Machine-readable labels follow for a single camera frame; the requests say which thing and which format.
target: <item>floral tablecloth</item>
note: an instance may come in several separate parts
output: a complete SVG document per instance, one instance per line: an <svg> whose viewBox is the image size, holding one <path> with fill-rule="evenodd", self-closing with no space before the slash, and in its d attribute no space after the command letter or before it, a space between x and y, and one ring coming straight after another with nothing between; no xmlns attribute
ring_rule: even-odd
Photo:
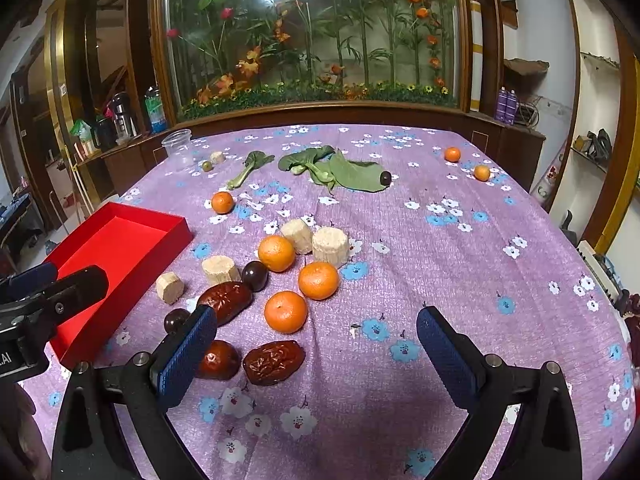
<svg viewBox="0 0 640 480"><path fill-rule="evenodd" d="M238 202L232 213L212 211L209 198L226 189L249 151L277 160L322 144L347 158L377 161L393 174L392 185L376 194L339 187L331 196L308 174L281 172L274 162L232 193ZM210 254L226 254L242 267L255 259L261 238L296 217L314 229L339 227L351 242L340 289L326 301L309 301L300 332L275 333L262 311L275 292L297 290L310 255L272 274L252 306L218 330L242 355L294 338L306 351L300 370L268 387L248 383L242 370L229 381L196 379L170 410L212 478L423 478L466 416L417 341L423 302L436 305L484 353L524 367L559 362L572 392L584 478L596 479L606 468L635 413L630 362L612 307L548 216L475 146L452 132L341 124L244 130L194 145L199 159L220 150L226 162L204 173L178 172L167 160L121 198L187 219L194 241L168 268L186 282L186 293L167 306L151 287L97 365L123 364L155 348L165 314L176 306L193 309L207 288L200 264ZM459 163L444 161L448 146L460 148ZM473 177L478 163L491 168L489 182ZM45 374L24 385L49 450L69 377L51 360ZM140 472L154 478L126 410L118 412ZM494 471L516 413L517 406L508 409L479 478Z"/></svg>

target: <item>plastic bottle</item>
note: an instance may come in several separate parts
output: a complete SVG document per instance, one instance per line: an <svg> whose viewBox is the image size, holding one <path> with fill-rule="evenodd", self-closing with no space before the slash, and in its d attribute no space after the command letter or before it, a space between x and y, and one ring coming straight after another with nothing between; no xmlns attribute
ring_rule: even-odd
<svg viewBox="0 0 640 480"><path fill-rule="evenodd" d="M498 100L495 104L495 114L494 119L496 121L504 122L504 113L507 109L507 99L508 99L507 91L504 89L504 86L498 92Z"/></svg>
<svg viewBox="0 0 640 480"><path fill-rule="evenodd" d="M507 95L507 109L504 112L504 122L507 124L513 124L516 118L516 110L518 109L518 98L516 92L511 90L511 93Z"/></svg>
<svg viewBox="0 0 640 480"><path fill-rule="evenodd" d="M150 86L145 94L146 111L151 122L151 131L159 133L166 129L166 119L164 118L164 108L158 87Z"/></svg>

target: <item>white wall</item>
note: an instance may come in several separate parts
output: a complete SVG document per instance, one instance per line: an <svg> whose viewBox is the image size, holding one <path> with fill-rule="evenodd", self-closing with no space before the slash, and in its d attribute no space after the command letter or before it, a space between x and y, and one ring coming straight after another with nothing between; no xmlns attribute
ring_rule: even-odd
<svg viewBox="0 0 640 480"><path fill-rule="evenodd" d="M569 133L574 105L575 36L569 0L516 0L518 30L506 31L505 57L542 60L549 70L537 94L560 106L539 106L536 130L546 137L534 186L544 175Z"/></svg>

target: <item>red tray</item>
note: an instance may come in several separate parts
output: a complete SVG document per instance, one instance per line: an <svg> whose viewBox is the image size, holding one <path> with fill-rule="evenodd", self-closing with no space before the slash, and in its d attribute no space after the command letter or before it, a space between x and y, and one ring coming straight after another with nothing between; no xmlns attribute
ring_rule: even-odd
<svg viewBox="0 0 640 480"><path fill-rule="evenodd" d="M80 224L47 257L60 278L89 265L107 273L100 302L58 327L51 340L66 368L91 361L132 307L193 240L184 218L108 203Z"/></svg>

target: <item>round candy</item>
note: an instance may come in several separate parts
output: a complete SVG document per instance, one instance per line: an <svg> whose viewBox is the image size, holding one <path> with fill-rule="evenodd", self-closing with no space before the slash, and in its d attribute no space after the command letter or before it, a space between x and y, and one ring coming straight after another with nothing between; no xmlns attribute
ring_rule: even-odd
<svg viewBox="0 0 640 480"><path fill-rule="evenodd" d="M244 266L240 279L252 292L260 292L269 280L269 269L257 260L249 262Z"/></svg>
<svg viewBox="0 0 640 480"><path fill-rule="evenodd" d="M187 318L190 315L191 314L189 314L188 310L184 310L183 308L174 308L164 316L164 331L168 334L176 332L182 325L184 325L184 322L187 321Z"/></svg>

